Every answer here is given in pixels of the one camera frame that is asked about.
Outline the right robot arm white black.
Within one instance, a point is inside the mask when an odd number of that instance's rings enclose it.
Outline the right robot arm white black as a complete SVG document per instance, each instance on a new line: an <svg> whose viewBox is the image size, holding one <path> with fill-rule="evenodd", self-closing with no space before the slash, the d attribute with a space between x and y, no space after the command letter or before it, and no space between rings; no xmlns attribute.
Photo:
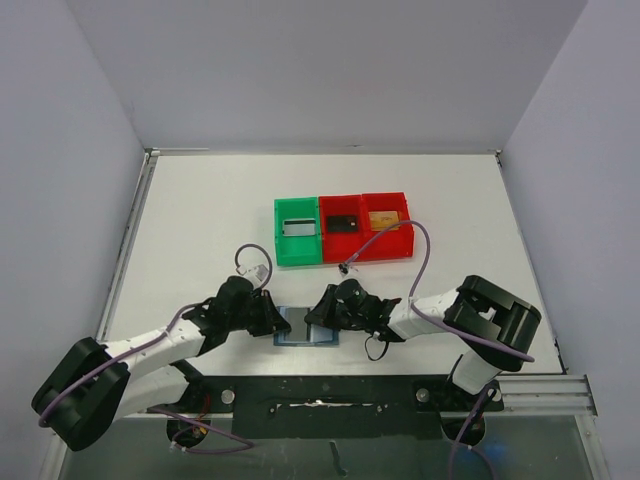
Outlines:
<svg viewBox="0 0 640 480"><path fill-rule="evenodd" d="M466 409L500 373L518 372L534 361L529 349L541 313L478 275L467 276L445 293L406 300L382 299L347 278L328 285L304 321L335 331L362 331L385 345L422 335L457 336L468 350L455 364L445 395L452 406Z"/></svg>

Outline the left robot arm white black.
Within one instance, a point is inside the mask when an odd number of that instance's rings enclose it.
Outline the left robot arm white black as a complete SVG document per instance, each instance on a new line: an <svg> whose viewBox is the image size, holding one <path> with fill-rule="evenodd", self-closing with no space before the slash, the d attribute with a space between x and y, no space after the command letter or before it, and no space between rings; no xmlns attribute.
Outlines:
<svg viewBox="0 0 640 480"><path fill-rule="evenodd" d="M290 330L268 290L231 276L214 296L181 307L164 327L114 342L76 341L31 407L40 427L80 451L131 413L167 404L183 411L198 407L204 387L188 361L221 346L231 333L260 338Z"/></svg>

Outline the blue leather card holder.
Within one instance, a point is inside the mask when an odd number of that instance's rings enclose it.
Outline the blue leather card holder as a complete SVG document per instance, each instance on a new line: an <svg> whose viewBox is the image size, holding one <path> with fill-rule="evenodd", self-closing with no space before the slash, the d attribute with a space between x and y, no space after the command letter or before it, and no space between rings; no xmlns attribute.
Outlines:
<svg viewBox="0 0 640 480"><path fill-rule="evenodd" d="M336 330L305 322L309 307L280 306L279 313L290 324L289 332L278 332L273 343L278 347L334 347L339 345Z"/></svg>

